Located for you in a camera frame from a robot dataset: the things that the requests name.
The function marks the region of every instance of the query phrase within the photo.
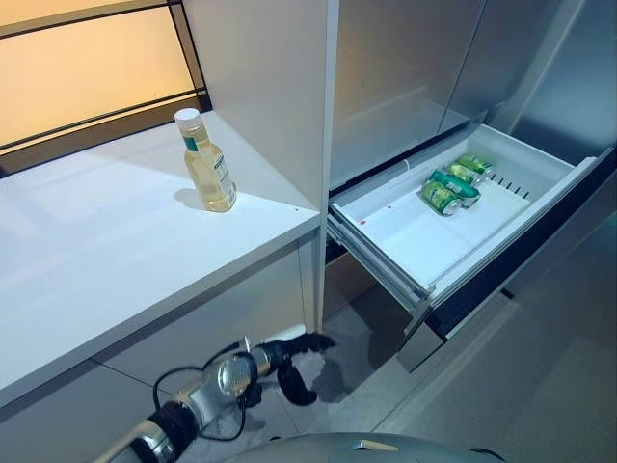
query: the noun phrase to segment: white shelf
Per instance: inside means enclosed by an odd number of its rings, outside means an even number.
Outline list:
[[[319,226],[205,119],[238,184],[225,214],[200,209],[174,124],[0,180],[0,406]]]

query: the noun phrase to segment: green can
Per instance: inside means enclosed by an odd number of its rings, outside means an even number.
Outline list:
[[[441,215],[452,215],[461,206],[454,193],[434,180],[422,185],[422,198]]]
[[[470,152],[463,154],[456,160],[456,162],[467,167],[468,169],[472,169],[484,178],[490,177],[494,172],[493,164]]]
[[[477,172],[474,172],[472,169],[469,169],[458,162],[453,162],[447,166],[447,172],[451,176],[459,178],[471,186],[475,186],[482,181],[482,177]]]
[[[434,180],[456,195],[463,207],[472,207],[480,198],[480,192],[461,179],[450,176],[446,171],[438,169],[429,180]]]

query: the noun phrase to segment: bottle label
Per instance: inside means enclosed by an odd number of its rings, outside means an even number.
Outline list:
[[[184,139],[184,145],[189,151],[198,151],[197,143],[193,137],[182,137]]]
[[[235,201],[235,187],[229,175],[228,165],[222,154],[214,163],[214,172],[216,172],[216,178],[221,182],[221,188],[223,189],[223,194],[227,198],[228,203],[233,204]]]

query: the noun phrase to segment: white drawer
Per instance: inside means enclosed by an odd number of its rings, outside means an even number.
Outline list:
[[[435,169],[470,150],[490,160],[496,174],[480,185],[473,207],[443,217],[418,192]],[[411,314],[425,318],[597,161],[572,166],[486,125],[468,127],[331,198],[328,230]]]

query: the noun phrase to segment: black wire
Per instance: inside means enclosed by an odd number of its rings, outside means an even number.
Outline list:
[[[204,371],[206,368],[208,368],[212,364],[212,362],[214,362],[216,359],[221,357],[223,354],[227,354],[228,352],[235,350],[238,347],[240,347],[239,341],[232,342],[230,345],[228,345],[227,347],[224,347],[223,349],[219,350],[216,354],[214,354],[212,357],[210,357],[208,361],[201,368],[196,367],[194,365],[187,365],[184,367],[172,368],[164,372],[163,374],[161,374],[157,378],[157,380],[154,382],[154,385],[152,386],[152,401],[154,402],[154,408],[157,411],[161,409],[161,401],[158,396],[158,389],[159,389],[159,385],[165,378],[172,376],[173,374],[180,373],[181,371]]]
[[[240,342],[238,340],[236,342],[232,342],[227,347],[223,347],[216,354],[210,357],[205,364],[203,364],[203,367],[201,367],[201,371],[204,371],[206,368],[208,368],[212,362],[214,362],[216,359],[221,357],[223,354],[227,354],[228,352],[231,352],[232,350],[235,350],[238,347],[240,347]]]
[[[202,439],[205,439],[207,441],[229,442],[229,441],[236,440],[238,437],[240,437],[240,434],[242,434],[242,431],[244,431],[244,425],[247,422],[247,408],[245,405],[246,405],[246,398],[244,395],[241,395],[239,406],[240,406],[240,410],[242,411],[242,420],[240,421],[240,428],[238,429],[238,432],[236,432],[233,436],[230,436],[230,437],[210,436],[208,434],[204,434],[203,431],[200,432],[198,435]]]
[[[152,386],[152,400],[154,401],[154,408],[158,411],[161,409],[161,401],[158,397],[158,387],[168,376],[171,376],[176,373],[180,373],[181,371],[201,371],[201,368],[195,367],[194,365],[187,365],[184,367],[172,368],[169,371],[161,374],[156,381],[154,381],[154,386]]]

